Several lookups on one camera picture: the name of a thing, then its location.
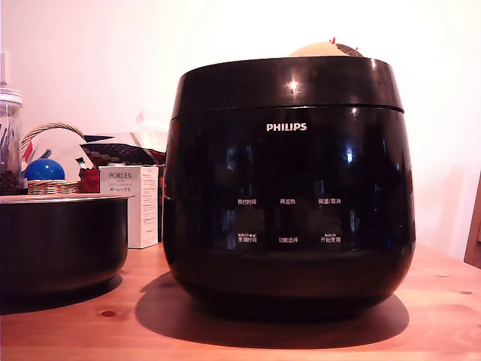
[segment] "philips logo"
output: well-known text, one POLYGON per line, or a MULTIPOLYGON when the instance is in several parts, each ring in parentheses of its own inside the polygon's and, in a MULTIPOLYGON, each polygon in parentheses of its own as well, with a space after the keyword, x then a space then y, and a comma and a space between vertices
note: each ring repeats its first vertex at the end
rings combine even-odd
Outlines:
POLYGON ((306 123, 278 123, 278 124, 268 124, 267 131, 273 132, 294 132, 296 130, 307 130, 306 123))

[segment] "black pot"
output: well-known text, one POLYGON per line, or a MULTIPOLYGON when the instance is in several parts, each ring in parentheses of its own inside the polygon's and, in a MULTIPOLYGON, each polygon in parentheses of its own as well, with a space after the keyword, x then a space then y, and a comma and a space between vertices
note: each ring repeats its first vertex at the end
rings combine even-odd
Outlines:
POLYGON ((312 56, 182 76, 163 242, 212 311, 342 317, 389 297, 413 258, 404 117, 391 67, 312 56))
POLYGON ((119 273, 127 257, 125 196, 0 197, 0 296, 47 296, 119 273))

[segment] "jar lid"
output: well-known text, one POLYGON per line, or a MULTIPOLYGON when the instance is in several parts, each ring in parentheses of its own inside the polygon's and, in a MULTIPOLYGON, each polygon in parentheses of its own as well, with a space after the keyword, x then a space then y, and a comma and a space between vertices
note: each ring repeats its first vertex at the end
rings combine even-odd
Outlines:
POLYGON ((179 80, 172 118, 207 111, 372 106, 404 112, 386 62, 356 56, 293 56, 207 65, 179 80))
POLYGON ((22 105, 23 95, 18 90, 0 88, 0 102, 12 102, 22 105))

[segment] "wood grain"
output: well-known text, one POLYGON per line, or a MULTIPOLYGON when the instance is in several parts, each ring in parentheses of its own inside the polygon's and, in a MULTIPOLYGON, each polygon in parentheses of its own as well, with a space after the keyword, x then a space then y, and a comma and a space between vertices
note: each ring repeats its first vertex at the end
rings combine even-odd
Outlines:
POLYGON ((168 273, 161 245, 129 250, 121 277, 93 299, 4 307, 2 361, 481 359, 481 270, 419 244, 394 296, 332 323, 211 317, 168 273))

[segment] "blue ball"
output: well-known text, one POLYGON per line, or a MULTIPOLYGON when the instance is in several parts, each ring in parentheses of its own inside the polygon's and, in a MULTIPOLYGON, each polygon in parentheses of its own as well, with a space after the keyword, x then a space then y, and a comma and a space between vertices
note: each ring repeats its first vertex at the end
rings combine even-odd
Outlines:
POLYGON ((29 164, 25 176, 28 181, 63 180, 65 172, 55 160, 37 159, 29 164))

